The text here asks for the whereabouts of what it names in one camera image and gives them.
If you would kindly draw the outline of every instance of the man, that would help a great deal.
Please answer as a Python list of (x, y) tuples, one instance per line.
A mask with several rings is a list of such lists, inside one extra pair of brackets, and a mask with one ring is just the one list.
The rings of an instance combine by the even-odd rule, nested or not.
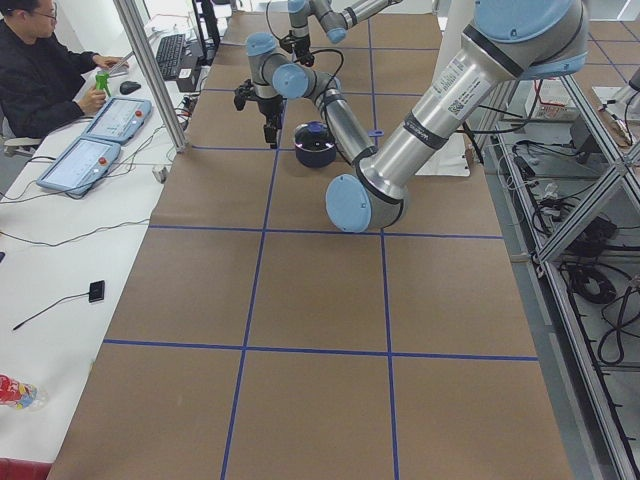
[(53, 0), (0, 0), (0, 13), (0, 105), (16, 136), (42, 138), (104, 105), (106, 95), (95, 87), (73, 98), (84, 84), (81, 74), (119, 58), (60, 44)]

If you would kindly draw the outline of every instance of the computer mouse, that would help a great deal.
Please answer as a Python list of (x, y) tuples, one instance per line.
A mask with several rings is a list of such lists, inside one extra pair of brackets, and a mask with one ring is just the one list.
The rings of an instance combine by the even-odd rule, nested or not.
[(127, 80), (126, 82), (122, 82), (120, 84), (120, 93), (123, 95), (129, 95), (130, 93), (138, 90), (141, 86), (142, 85), (140, 85), (138, 82), (131, 82)]

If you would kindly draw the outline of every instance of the glasses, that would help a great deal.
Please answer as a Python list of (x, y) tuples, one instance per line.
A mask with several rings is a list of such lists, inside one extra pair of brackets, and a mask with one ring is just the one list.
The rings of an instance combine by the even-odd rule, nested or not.
[(47, 17), (50, 18), (51, 20), (56, 20), (58, 18), (58, 5), (57, 4), (53, 4), (53, 13), (52, 14), (46, 14), (46, 13), (40, 13), (40, 12), (30, 12), (32, 15), (40, 15), (41, 17)]

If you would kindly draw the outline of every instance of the black shirt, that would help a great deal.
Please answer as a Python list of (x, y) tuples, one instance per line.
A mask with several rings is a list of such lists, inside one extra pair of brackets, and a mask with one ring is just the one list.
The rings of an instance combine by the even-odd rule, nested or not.
[(73, 98), (93, 70), (93, 52), (73, 53), (55, 34), (25, 44), (0, 21), (0, 104), (18, 137), (42, 138), (80, 118)]

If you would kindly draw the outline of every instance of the light blue plastic case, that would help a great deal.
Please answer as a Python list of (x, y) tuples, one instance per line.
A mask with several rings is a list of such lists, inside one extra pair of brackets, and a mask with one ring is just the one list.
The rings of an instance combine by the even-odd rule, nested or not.
[(120, 155), (120, 144), (99, 138), (81, 136), (36, 180), (50, 190), (83, 195), (109, 171)]
[(139, 98), (110, 97), (83, 135), (125, 144), (151, 113), (151, 102)]

